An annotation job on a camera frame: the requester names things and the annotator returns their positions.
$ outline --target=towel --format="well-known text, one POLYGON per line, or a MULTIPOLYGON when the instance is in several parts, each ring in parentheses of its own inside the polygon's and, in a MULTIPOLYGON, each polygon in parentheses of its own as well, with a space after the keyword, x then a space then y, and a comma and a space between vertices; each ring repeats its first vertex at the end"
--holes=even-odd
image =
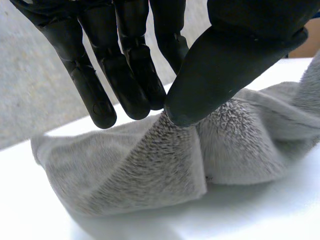
POLYGON ((31 140, 69 211, 108 216, 201 198, 208 184, 275 181, 320 139, 320 51, 301 81, 242 89, 198 124, 165 113, 107 130, 31 140))

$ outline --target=towel fold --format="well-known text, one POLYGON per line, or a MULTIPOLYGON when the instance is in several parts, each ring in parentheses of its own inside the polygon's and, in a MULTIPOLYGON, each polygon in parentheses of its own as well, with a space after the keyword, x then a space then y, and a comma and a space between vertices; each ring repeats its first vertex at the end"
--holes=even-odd
POLYGON ((320 51, 301 82, 243 89, 197 125, 164 113, 73 137, 38 136, 33 155, 62 204, 87 216, 196 200, 207 184, 285 176, 320 139, 320 51))

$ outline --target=fingertip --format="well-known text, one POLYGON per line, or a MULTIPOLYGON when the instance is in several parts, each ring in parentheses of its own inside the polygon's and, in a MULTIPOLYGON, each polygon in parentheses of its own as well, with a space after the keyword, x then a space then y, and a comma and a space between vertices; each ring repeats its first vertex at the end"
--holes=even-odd
POLYGON ((163 109, 169 121, 177 127, 187 128, 198 122, 185 112, 172 108, 171 102, 168 99, 166 99, 163 109))
POLYGON ((93 123, 100 129, 108 129, 115 125, 117 114, 114 107, 108 102, 97 102, 90 112, 93 123))

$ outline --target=fabric texture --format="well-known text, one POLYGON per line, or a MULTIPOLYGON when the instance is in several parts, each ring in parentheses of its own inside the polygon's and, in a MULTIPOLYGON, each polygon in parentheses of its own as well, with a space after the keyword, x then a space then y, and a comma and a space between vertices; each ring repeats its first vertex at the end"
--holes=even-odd
POLYGON ((73 137, 31 140, 69 210, 107 216, 196 200, 207 184, 274 181, 320 139, 320 52, 300 83, 243 89, 195 126, 164 113, 73 137))

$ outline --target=gray towel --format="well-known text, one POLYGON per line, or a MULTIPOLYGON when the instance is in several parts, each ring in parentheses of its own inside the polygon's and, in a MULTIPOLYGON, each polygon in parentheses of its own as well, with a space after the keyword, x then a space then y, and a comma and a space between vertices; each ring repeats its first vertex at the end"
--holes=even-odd
POLYGON ((197 125, 164 113, 75 137, 31 141, 62 204, 87 216, 172 206, 207 184, 250 185, 285 176, 320 139, 320 52, 300 83, 241 90, 197 125))

